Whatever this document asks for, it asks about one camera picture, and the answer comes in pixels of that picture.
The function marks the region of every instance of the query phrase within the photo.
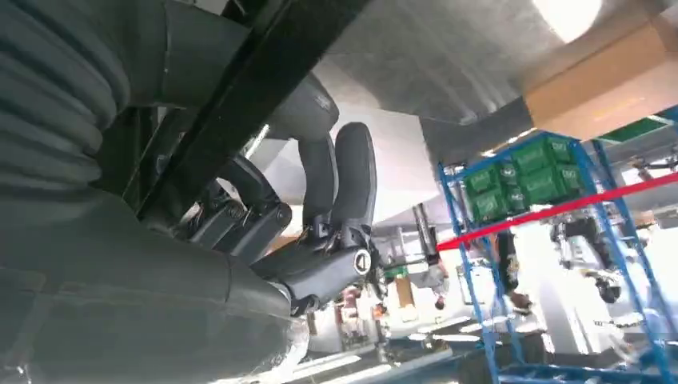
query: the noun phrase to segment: person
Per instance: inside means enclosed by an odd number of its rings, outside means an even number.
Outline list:
[[[513,234],[510,231],[493,234],[490,236],[490,243],[493,247],[494,261],[499,269],[499,279],[504,287],[504,295],[513,304],[513,311],[518,314],[530,314],[532,301],[529,296],[516,292],[520,263],[516,256]]]
[[[449,291],[449,276],[439,254],[427,259],[429,268],[425,272],[410,274],[410,281],[418,288],[430,288],[436,295],[434,306],[437,310],[444,310],[445,297]]]

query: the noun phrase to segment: ceiling light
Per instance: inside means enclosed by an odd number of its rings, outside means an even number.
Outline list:
[[[459,318],[452,318],[452,319],[444,321],[444,322],[439,322],[435,326],[423,326],[423,327],[419,328],[419,330],[417,330],[417,332],[419,332],[421,334],[428,334],[428,333],[433,332],[434,330],[439,330],[439,329],[445,328],[447,326],[455,326],[457,324],[461,324],[462,322],[467,322],[469,320],[471,320],[471,318],[469,316],[460,316]]]
[[[602,0],[532,0],[532,3],[564,43],[586,33],[603,6]]]
[[[479,342],[481,338],[471,334],[434,334],[433,340],[444,342]]]
[[[425,334],[410,334],[408,339],[412,340],[413,342],[423,342],[426,340],[426,335]]]
[[[500,322],[505,322],[506,320],[509,320],[509,318],[512,318],[512,315],[509,315],[508,317],[506,316],[497,316],[495,318],[489,318],[483,322],[483,326],[493,326],[495,324],[499,324]],[[476,324],[471,324],[470,326],[462,326],[459,331],[462,334],[470,334],[471,332],[476,332],[478,330],[482,330],[483,327],[476,323]]]
[[[358,380],[362,380],[364,378],[371,378],[380,374],[385,374],[391,369],[392,367],[390,365],[382,364],[380,366],[369,368],[368,370],[361,370],[355,374],[349,374],[340,378],[335,378],[334,380],[323,382],[322,384],[349,384],[350,382],[357,382]]]
[[[259,131],[259,134],[257,135],[256,138],[253,138],[247,146],[247,151],[245,152],[245,158],[249,159],[252,157],[254,154],[254,151],[259,148],[261,145],[261,142],[264,141],[264,138],[266,137],[267,134],[269,134],[269,130],[271,129],[271,126],[268,124],[264,124],[264,126],[261,128]]]
[[[299,370],[294,372],[291,382],[299,380],[300,378],[307,378],[308,376],[313,376],[319,374],[320,372],[326,372],[327,370],[333,370],[339,368],[340,366],[347,366],[348,364],[353,364],[361,360],[360,356],[346,356],[344,358],[339,358],[334,361],[326,362],[325,364],[320,364],[319,366],[311,366],[309,368]]]
[[[535,130],[536,130],[536,127],[533,127],[533,128],[530,128],[529,130],[526,130],[526,131],[524,131],[524,132],[520,132],[520,134],[518,135],[518,137],[519,137],[519,138],[524,138],[525,136],[531,134],[531,133],[534,132]]]

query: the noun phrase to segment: shelf rack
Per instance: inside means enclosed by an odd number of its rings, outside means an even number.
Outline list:
[[[676,340],[678,332],[676,332],[676,324],[673,321],[671,309],[664,300],[660,291],[659,285],[656,282],[654,273],[650,266],[647,255],[644,252],[643,246],[640,243],[640,238],[636,232],[633,224],[631,214],[624,202],[623,196],[626,194],[636,193],[642,190],[655,188],[666,185],[672,182],[678,182],[678,174],[670,174],[662,178],[651,180],[649,182],[642,182],[633,186],[618,187],[612,173],[612,168],[609,165],[608,158],[604,152],[604,147],[601,142],[594,140],[593,150],[597,157],[596,164],[588,155],[581,142],[573,138],[566,138],[569,140],[569,145],[572,154],[576,159],[577,165],[580,168],[582,182],[585,187],[585,196],[577,200],[566,202],[559,206],[554,206],[547,210],[539,212],[532,212],[523,214],[515,218],[511,218],[505,222],[500,222],[484,227],[475,226],[467,215],[466,202],[464,194],[461,190],[461,180],[478,170],[484,169],[486,166],[492,165],[494,162],[500,162],[509,158],[516,150],[525,148],[536,140],[542,140],[548,136],[564,138],[563,136],[539,133],[532,138],[525,140],[515,146],[509,147],[497,153],[492,158],[487,158],[472,166],[469,166],[461,171],[452,170],[448,174],[447,170],[439,165],[440,180],[443,185],[445,199],[448,203],[449,215],[452,220],[453,229],[456,237],[448,242],[443,242],[438,246],[438,250],[449,250],[458,248],[461,253],[461,259],[464,267],[464,275],[469,286],[469,293],[473,300],[473,310],[477,321],[482,326],[482,340],[484,343],[485,357],[488,360],[488,368],[491,374],[493,384],[499,383],[634,383],[634,384],[650,384],[650,383],[667,383],[674,384],[678,382],[678,378],[672,374],[669,369],[669,360],[674,357],[673,353],[667,345],[672,345],[672,342],[666,343],[661,340],[656,330],[652,329],[648,323],[648,319],[643,308],[643,300],[639,297],[638,290],[632,281],[626,261],[622,254],[617,241],[615,241],[615,234],[612,230],[612,224],[608,218],[607,210],[604,207],[604,202],[613,202],[620,216],[623,218],[622,225],[625,226],[626,234],[630,235],[633,247],[638,253],[640,264],[643,266],[646,277],[648,278],[652,296],[658,304],[658,311],[667,320],[669,337],[671,340]],[[455,190],[457,198],[454,197],[453,190]],[[487,236],[502,230],[507,230],[512,226],[517,226],[522,223],[532,222],[549,218],[557,214],[583,208],[585,206],[593,205],[596,211],[596,216],[604,235],[608,239],[613,260],[619,268],[622,276],[628,287],[628,292],[631,298],[631,303],[637,313],[642,316],[642,329],[645,332],[650,348],[644,352],[640,358],[641,362],[636,370],[600,370],[592,368],[574,367],[574,366],[547,366],[547,365],[533,365],[525,364],[521,350],[520,340],[516,335],[515,329],[511,321],[508,321],[508,332],[511,334],[512,340],[512,355],[514,363],[508,367],[500,369],[495,361],[495,337],[487,326],[483,325],[483,314],[478,303],[476,291],[471,279],[472,266],[467,255],[464,244],[466,242],[480,239],[488,254],[493,252]],[[462,232],[461,223],[464,223],[465,233]],[[494,257],[491,258],[493,264],[493,278],[496,285],[496,295],[498,302],[501,305],[503,315],[506,316],[506,305],[502,299],[504,292],[501,280],[497,270],[497,265],[494,262]],[[650,366],[656,366],[659,374],[645,373]]]

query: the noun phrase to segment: cardboard box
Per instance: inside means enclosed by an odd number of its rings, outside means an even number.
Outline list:
[[[590,139],[678,104],[678,34],[661,18],[525,94],[537,128]]]

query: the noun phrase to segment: metal pipe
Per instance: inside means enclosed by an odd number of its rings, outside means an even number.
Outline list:
[[[421,243],[422,253],[426,256],[436,254],[436,243],[429,232],[429,217],[426,215],[424,204],[417,204],[412,207],[414,214],[414,221],[417,224],[417,233],[419,234],[419,242]]]
[[[438,164],[438,174],[443,187],[443,193],[445,194],[445,200],[447,201],[447,206],[449,210],[449,218],[452,221],[452,228],[457,237],[461,236],[461,227],[459,225],[459,220],[457,219],[457,212],[454,209],[454,197],[452,196],[452,191],[449,189],[449,180],[445,174],[445,168],[442,164]],[[494,359],[494,344],[495,340],[490,335],[490,332],[483,321],[483,311],[480,304],[478,304],[478,297],[476,295],[476,289],[473,287],[473,280],[471,276],[471,262],[469,261],[469,256],[466,254],[466,249],[461,246],[459,247],[461,253],[461,261],[464,265],[464,278],[466,279],[466,285],[469,288],[469,295],[473,301],[473,313],[476,315],[476,320],[482,327],[482,338],[485,347],[485,357],[488,361],[488,369],[490,377],[492,378],[493,384],[500,384],[499,382],[499,369],[497,368],[497,362]]]

